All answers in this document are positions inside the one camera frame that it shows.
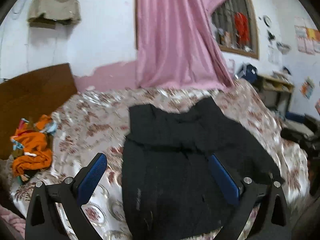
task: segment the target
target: wooden window frame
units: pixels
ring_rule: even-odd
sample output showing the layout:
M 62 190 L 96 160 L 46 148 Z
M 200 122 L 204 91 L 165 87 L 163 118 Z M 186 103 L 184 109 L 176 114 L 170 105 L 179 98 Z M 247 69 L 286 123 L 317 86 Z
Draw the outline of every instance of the wooden window frame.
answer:
M 254 7 L 252 4 L 252 0 L 245 0 L 246 5 L 248 7 L 248 15 L 251 19 L 250 33 L 252 37 L 252 50 L 253 52 L 246 52 L 242 49 L 233 49 L 226 47 L 224 45 L 219 45 L 219 48 L 223 52 L 234 53 L 246 57 L 251 57 L 259 60 L 259 36 L 258 36 L 258 28 L 257 28 L 257 20 L 254 12 Z

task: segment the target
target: tied curtain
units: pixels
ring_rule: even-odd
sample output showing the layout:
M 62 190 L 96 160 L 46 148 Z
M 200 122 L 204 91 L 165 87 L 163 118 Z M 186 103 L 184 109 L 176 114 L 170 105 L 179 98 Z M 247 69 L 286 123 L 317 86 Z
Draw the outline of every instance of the tied curtain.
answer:
M 233 85 L 208 17 L 225 0 L 137 0 L 138 87 Z

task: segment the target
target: window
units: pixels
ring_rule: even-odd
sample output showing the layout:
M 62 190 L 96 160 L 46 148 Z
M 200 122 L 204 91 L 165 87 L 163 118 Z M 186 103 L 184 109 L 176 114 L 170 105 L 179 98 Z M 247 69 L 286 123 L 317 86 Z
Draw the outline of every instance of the window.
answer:
M 259 58 L 257 23 L 251 0 L 226 0 L 212 14 L 222 51 Z

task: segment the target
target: round clock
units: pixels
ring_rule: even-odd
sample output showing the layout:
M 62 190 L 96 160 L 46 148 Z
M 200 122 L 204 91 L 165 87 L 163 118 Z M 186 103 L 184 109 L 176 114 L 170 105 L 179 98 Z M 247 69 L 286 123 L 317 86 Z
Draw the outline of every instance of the round clock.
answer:
M 263 20 L 264 20 L 264 23 L 270 28 L 271 27 L 271 20 L 268 16 L 263 16 Z

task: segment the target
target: blue textured pad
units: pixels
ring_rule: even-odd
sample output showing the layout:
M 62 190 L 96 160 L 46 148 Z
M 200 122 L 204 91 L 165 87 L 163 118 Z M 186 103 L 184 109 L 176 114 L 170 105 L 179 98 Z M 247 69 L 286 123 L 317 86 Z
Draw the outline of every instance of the blue textured pad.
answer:
M 209 169 L 215 181 L 219 185 L 227 203 L 237 206 L 240 201 L 239 189 L 230 177 L 229 173 L 214 155 L 209 157 Z
M 88 171 L 77 190 L 77 205 L 87 204 L 107 168 L 107 157 L 102 154 Z

